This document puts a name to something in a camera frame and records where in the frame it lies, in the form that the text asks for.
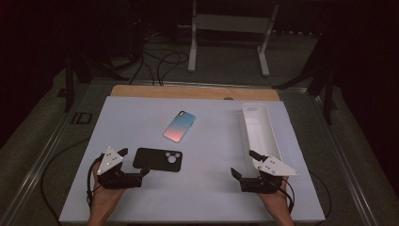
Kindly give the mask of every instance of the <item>floor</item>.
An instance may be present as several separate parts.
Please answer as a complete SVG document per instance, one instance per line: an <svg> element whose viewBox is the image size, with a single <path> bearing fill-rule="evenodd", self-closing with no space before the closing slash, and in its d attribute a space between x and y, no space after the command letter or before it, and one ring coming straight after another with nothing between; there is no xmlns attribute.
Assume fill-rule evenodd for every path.
<svg viewBox="0 0 399 226"><path fill-rule="evenodd" d="M69 113L64 113L65 99L56 97L65 87L65 72L56 76L53 89L1 150L0 224L56 225L55 218L62 210L104 99L116 84L270 89L298 76L317 42L311 36L273 34L266 48L271 73L266 78L261 76L257 61L257 37L214 41L209 39L214 33L201 35L194 73L187 71L184 61L190 46L186 30L182 30L181 37L175 41L153 34L144 46L145 63L141 68L137 62L119 72L129 80L115 81L98 72L93 72L90 84L81 84L75 79L75 102ZM176 52L179 54L170 55L163 62L160 60ZM123 58L114 60L118 63ZM321 99L306 93L310 82L306 80L290 89L279 90L279 97L287 107L327 216L321 225L398 225L399 201L339 88L334 89L332 125L328 125L320 113ZM75 113L90 113L93 120L88 124L73 123ZM52 206L55 216L45 200ZM125 224L110 222L109 225Z"/></svg>

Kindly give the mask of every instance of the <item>metal stand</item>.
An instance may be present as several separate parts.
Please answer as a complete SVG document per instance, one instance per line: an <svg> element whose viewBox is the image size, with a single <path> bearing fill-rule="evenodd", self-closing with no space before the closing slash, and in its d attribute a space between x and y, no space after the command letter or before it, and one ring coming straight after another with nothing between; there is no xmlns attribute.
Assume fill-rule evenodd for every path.
<svg viewBox="0 0 399 226"><path fill-rule="evenodd" d="M71 54L66 57L65 62L65 75L66 75L66 106L65 112L68 112L73 104L74 93L73 93L73 72L78 74L81 82L89 83L91 81L91 76L89 75L87 66L90 66L94 69L102 71L107 76L119 80L119 81L127 81L128 78L122 77L117 73L114 73L112 70L106 68L99 62L91 59L85 54Z"/></svg>
<svg viewBox="0 0 399 226"><path fill-rule="evenodd" d="M344 31L345 23L344 16L340 13L342 14L343 12L335 9L328 27L314 46L301 75L281 85L272 86L272 89L287 89L300 81L313 77L314 79L311 81L307 92L310 95L317 96L325 88L323 114L329 124L331 124L330 111L334 86L333 71L340 53L344 51L340 34Z"/></svg>
<svg viewBox="0 0 399 226"><path fill-rule="evenodd" d="M257 52L259 62L261 64L262 75L267 77L270 72L267 67L264 50L269 41L272 28L276 19L279 5L275 5L270 18L258 17L238 17L238 16L224 16L224 15L209 15L197 13L197 0L193 0L193 15L191 26L191 49L188 61L188 70L194 72L196 70L197 60L197 30L219 30L219 31L238 31L264 34L262 45L258 46Z"/></svg>

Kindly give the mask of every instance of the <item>table leg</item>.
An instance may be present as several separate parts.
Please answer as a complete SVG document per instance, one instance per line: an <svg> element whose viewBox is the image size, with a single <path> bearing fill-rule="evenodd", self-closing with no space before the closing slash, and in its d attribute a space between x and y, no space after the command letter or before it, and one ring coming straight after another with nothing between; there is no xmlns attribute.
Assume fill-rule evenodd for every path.
<svg viewBox="0 0 399 226"><path fill-rule="evenodd" d="M73 69L72 69L72 58L67 56L65 61L65 92L67 103L65 105L64 112L68 112L73 104Z"/></svg>
<svg viewBox="0 0 399 226"><path fill-rule="evenodd" d="M196 70L197 61L197 0L193 0L193 15L191 23L191 49L188 59L188 71L193 73Z"/></svg>
<svg viewBox="0 0 399 226"><path fill-rule="evenodd" d="M270 16L269 22L267 24L266 32L264 33L263 44L258 46L258 57L259 62L261 64L262 76L267 77L270 75L269 68L267 67L266 56L264 55L264 51L266 49L266 45L269 42L270 35L273 30L273 25L277 16L277 12L279 11L279 5L275 5L273 8L272 15Z"/></svg>

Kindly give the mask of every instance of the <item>cable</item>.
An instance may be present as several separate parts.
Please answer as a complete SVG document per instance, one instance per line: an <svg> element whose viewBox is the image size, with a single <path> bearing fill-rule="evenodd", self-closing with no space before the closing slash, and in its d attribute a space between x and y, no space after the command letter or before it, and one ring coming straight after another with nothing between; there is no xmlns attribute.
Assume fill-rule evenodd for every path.
<svg viewBox="0 0 399 226"><path fill-rule="evenodd" d="M126 3L127 8L131 8L128 0L125 0L125 3ZM131 24L130 24L130 18L129 18L129 11L128 11L127 8L125 8L126 23L127 23L127 26L130 28ZM130 33L130 30L128 31L128 36L129 36L129 48L128 48L128 51L127 51L127 58L130 58L131 57L131 53L132 53L132 34Z"/></svg>
<svg viewBox="0 0 399 226"><path fill-rule="evenodd" d="M138 67L137 71L135 72L135 74L133 74L132 78L130 79L129 85L132 85L132 82L137 77L138 73L140 72L141 67L143 66L143 63L144 63L143 54L141 54L140 66Z"/></svg>
<svg viewBox="0 0 399 226"><path fill-rule="evenodd" d="M160 86L164 86L164 79L165 79L165 76L168 73L170 73L173 69L175 69L179 64L185 63L189 59L187 54L176 52L176 51L171 50L171 49L152 49L152 50L169 50L169 51L172 51L172 53L166 54L162 58L154 56L154 55L152 55L152 54L150 54L150 53L148 53L146 51L143 51L144 54L159 60L159 63L158 63L158 66L157 66L157 70L156 70L156 75L157 75L158 83L159 83ZM171 62L171 61L167 61L166 60L166 58L168 58L170 56L173 56L173 55L177 55L179 59L177 61L175 61L175 62ZM161 75L160 74L160 68L161 68L162 63L173 64L173 67L170 68L166 73ZM149 71L151 72L152 85L154 85L154 78L153 78L153 74L152 74L152 71L151 71L151 67L148 64L146 66L149 69Z"/></svg>
<svg viewBox="0 0 399 226"><path fill-rule="evenodd" d="M93 203L93 192L97 190L100 186L96 187L94 190L91 190L91 184L90 184L90 178L91 178L91 173L93 171L94 165L96 163L101 162L103 160L104 154L102 153L100 157L96 158L93 163L91 163L90 168L88 169L88 180L87 180L87 186L88 190L86 191L87 193L87 201L88 201L88 207L91 210L91 204Z"/></svg>
<svg viewBox="0 0 399 226"><path fill-rule="evenodd" d="M44 185L43 185L43 184L44 184L44 175L45 175L46 171L48 170L49 166L51 165L51 163L52 163L56 158L58 158L62 153L65 153L65 152L68 151L69 149L74 148L74 147L78 146L79 144L82 144L82 143L84 143L84 142L86 142L86 141L88 141L88 140L89 140L89 138L84 139L84 140L81 140L81 141L79 141L79 142L77 142L77 143L75 143L75 144L73 144L73 145L71 145L71 146L69 146L69 147L67 147L67 148L65 148L65 149L63 149L63 150L61 150L59 153L57 153L55 156L53 156L53 157L50 159L49 163L47 164L46 168L44 169L44 171L43 171L43 173L42 173L42 175L41 175L41 177L40 177L40 194L41 194L41 196L43 197L43 200L44 200L44 202L45 202L47 208L50 210L50 212L52 213L54 219L56 220L56 223L57 223L58 226L62 226L62 224L61 224L61 222L58 221L58 215L56 214L56 211L53 209L53 207L51 206L51 204L48 202L48 200L47 200L47 198L46 198L46 196L45 196L45 194L44 194Z"/></svg>
<svg viewBox="0 0 399 226"><path fill-rule="evenodd" d="M183 36L184 34L190 32L190 31L191 31L191 27L186 28L184 31L182 31L181 33L177 34L176 37L181 37L181 36ZM155 33L149 35L148 41L152 42L152 43L164 43L164 42L168 42L168 41L172 41L173 40L173 39L171 39L169 37L164 37L163 35L164 34L162 34L160 32L155 32ZM157 36L161 36L161 39L159 39L159 40L154 39L154 37L157 37Z"/></svg>
<svg viewBox="0 0 399 226"><path fill-rule="evenodd" d="M295 194L294 194L294 190L291 187L290 183L288 183L286 180L282 179L285 183L287 183L287 185L291 188L292 192L293 192L293 198L291 198L291 196L281 187L276 186L273 182L269 181L269 180L264 180L266 181L268 184L272 185L273 187L275 187L276 189L278 189L283 195L285 195L288 200L290 201L290 204L288 205L288 211L291 213L294 209L294 205L295 205Z"/></svg>
<svg viewBox="0 0 399 226"><path fill-rule="evenodd" d="M328 205L328 210L327 210L327 214L326 214L326 220L327 220L328 217L329 217L329 215L330 215L330 213L331 213L331 209L332 209L331 195L330 195L330 193L329 193L328 187L327 187L326 184L323 182L323 180L322 180L320 177L318 177L316 174L314 174L314 173L311 172L311 171L309 171L309 173L310 173L312 176L314 176L315 178L317 178L317 180L319 180L319 181L322 183L323 187L326 189L326 192L327 192L327 195L328 195L328 203L329 203L329 205ZM320 225L320 224L326 222L326 220L320 221L320 222L318 222L317 224L315 224L315 225L313 225L313 226Z"/></svg>
<svg viewBox="0 0 399 226"><path fill-rule="evenodd" d="M143 59L143 63L144 63L144 65L146 66L147 70L149 71L149 77L150 77L150 79L152 80L152 86L155 86L155 80L154 80L154 78L153 78L153 73L152 73L152 68L151 68L151 66L150 66L148 63L144 62L144 59Z"/></svg>

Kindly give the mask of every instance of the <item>smartphone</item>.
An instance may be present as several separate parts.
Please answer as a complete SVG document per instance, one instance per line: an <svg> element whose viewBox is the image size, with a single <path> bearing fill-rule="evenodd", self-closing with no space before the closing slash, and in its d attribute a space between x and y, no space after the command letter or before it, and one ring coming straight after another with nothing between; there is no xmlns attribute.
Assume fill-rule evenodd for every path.
<svg viewBox="0 0 399 226"><path fill-rule="evenodd" d="M183 153L172 150L138 148L133 161L133 167L151 170L180 171Z"/></svg>
<svg viewBox="0 0 399 226"><path fill-rule="evenodd" d="M177 116L165 130L164 137L167 137L175 142L180 142L195 119L196 116L188 112L179 112L179 114L177 114Z"/></svg>

